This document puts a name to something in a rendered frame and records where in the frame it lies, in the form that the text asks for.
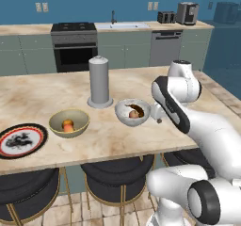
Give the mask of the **grey paper towel holder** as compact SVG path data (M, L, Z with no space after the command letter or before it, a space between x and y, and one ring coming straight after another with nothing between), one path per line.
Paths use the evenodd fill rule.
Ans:
M88 61L90 97L88 105L93 108L107 108L113 104L109 95L108 59L95 56Z

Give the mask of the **black toaster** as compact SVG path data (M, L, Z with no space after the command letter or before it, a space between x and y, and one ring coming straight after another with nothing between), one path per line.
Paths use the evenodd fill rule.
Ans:
M174 24L176 22L176 13L174 11L159 11L157 22L160 24Z

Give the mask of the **white sink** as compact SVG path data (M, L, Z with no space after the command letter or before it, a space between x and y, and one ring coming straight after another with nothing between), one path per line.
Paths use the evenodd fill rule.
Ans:
M139 29L139 28L150 28L144 23L122 23L122 24L95 24L97 29Z

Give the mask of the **grey dishwasher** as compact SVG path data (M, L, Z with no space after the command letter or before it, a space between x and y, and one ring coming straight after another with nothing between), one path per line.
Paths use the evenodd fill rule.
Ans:
M179 57L182 30L156 30L152 32L150 66L166 66Z

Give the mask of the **white bowl brown inside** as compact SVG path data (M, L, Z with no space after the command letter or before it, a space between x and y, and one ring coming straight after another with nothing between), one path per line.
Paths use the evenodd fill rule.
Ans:
M129 117L132 111L138 113L138 118ZM136 127L150 117L151 106L140 99L124 99L115 105L115 113L119 121L127 126Z

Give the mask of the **black stool gold legs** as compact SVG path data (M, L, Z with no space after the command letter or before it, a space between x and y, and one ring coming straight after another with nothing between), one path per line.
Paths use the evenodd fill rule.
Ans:
M61 175L64 176L72 214L66 169L42 169L0 176L0 222L24 226L42 216L56 200Z
M81 165L87 193L102 204L119 207L124 226L124 208L142 195L154 159L148 154Z
M163 153L162 159L168 167L187 164L200 165L207 172L209 179L213 179L216 177L215 170L208 163L199 148Z

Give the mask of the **plate with black red rim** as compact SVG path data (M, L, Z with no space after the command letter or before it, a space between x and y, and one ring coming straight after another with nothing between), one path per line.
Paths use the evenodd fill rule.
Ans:
M41 149L48 139L47 129L36 123L13 125L0 132L0 158L17 159Z

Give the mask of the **orange peach fruit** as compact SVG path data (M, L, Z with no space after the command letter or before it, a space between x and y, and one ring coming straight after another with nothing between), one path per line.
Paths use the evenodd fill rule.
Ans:
M73 132L73 121L72 120L65 120L62 122L62 128L66 133Z

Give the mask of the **dark blue box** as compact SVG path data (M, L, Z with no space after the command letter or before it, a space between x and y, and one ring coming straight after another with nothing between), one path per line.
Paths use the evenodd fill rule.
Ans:
M218 2L214 21L219 24L235 24L241 16L239 5L234 2Z

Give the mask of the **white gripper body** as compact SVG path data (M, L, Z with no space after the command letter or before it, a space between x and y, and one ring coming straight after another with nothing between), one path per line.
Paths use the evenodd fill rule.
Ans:
M159 103L154 103L151 106L151 116L157 123L161 123L166 117L166 113Z

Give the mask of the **grey green base cupboards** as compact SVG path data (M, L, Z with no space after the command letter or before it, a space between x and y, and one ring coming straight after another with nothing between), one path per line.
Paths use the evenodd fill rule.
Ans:
M189 61L193 70L201 71L211 35L211 29L185 30L182 35L179 59Z
M150 31L98 34L98 54L108 59L110 69L148 67L150 51Z
M0 36L0 76L55 72L50 35Z

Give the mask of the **black and steel oven range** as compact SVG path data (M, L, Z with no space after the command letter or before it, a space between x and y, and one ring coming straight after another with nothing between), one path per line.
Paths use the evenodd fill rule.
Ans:
M88 71L88 61L98 55L94 23L53 24L51 38L59 73Z

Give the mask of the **grey coffee machine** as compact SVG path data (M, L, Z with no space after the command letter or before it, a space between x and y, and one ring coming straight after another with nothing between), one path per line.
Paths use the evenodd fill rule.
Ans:
M178 24L195 25L200 5L192 2L182 2L178 4L176 22Z

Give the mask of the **olive green bowl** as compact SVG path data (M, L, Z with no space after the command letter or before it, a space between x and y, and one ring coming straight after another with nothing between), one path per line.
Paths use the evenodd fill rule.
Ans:
M66 133L62 128L65 120L73 121L73 132ZM80 109L66 109L57 112L49 120L50 129L59 137L73 138L83 134L88 128L90 117L88 113Z

